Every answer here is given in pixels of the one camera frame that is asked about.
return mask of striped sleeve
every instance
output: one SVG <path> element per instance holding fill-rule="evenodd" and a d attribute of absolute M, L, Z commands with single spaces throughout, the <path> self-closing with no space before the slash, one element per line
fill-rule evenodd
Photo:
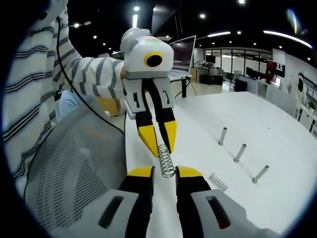
<path fill-rule="evenodd" d="M 62 65 L 76 90 L 84 95 L 96 95 L 104 98 L 124 98 L 120 72 L 123 61 L 113 58 L 82 58 L 68 38 L 68 16 L 65 11 L 60 16 L 61 31 L 59 53 Z M 71 90 L 61 71 L 57 54 L 54 59 L 53 86 L 55 89 Z"/>

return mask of yellow eye ring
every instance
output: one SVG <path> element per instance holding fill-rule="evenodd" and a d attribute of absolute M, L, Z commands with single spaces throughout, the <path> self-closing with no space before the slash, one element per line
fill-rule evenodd
<path fill-rule="evenodd" d="M 163 54 L 161 52 L 151 52 L 144 57 L 144 64 L 148 67 L 159 66 L 163 62 Z"/>

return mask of white robot head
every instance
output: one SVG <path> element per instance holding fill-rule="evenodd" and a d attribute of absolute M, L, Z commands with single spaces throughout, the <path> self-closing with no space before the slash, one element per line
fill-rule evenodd
<path fill-rule="evenodd" d="M 121 39 L 127 79 L 167 77 L 173 67 L 174 51 L 165 42 L 150 36 L 147 29 L 131 28 Z"/>

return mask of metal spring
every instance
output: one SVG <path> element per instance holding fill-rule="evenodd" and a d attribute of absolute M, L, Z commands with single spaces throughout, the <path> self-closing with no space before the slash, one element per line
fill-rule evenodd
<path fill-rule="evenodd" d="M 216 185 L 219 190 L 225 192 L 226 189 L 228 188 L 228 186 L 218 177 L 216 176 L 215 173 L 212 173 L 210 176 L 209 176 L 209 180 L 214 184 Z"/>
<path fill-rule="evenodd" d="M 173 177 L 176 173 L 168 147 L 166 145 L 158 146 L 158 158 L 160 169 L 164 178 Z"/>

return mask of white robot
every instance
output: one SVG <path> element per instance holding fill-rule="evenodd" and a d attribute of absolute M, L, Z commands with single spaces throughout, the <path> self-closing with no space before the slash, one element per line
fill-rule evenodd
<path fill-rule="evenodd" d="M 145 92 L 149 92 L 163 141 L 171 153 L 177 125 L 168 73 L 173 67 L 174 51 L 170 45 L 150 36 L 149 30 L 139 28 L 131 28 L 123 35 L 120 50 L 125 52 L 125 79 L 122 83 L 126 91 L 127 113 L 136 120 L 144 144 L 158 157 L 152 116 L 145 99 Z"/>

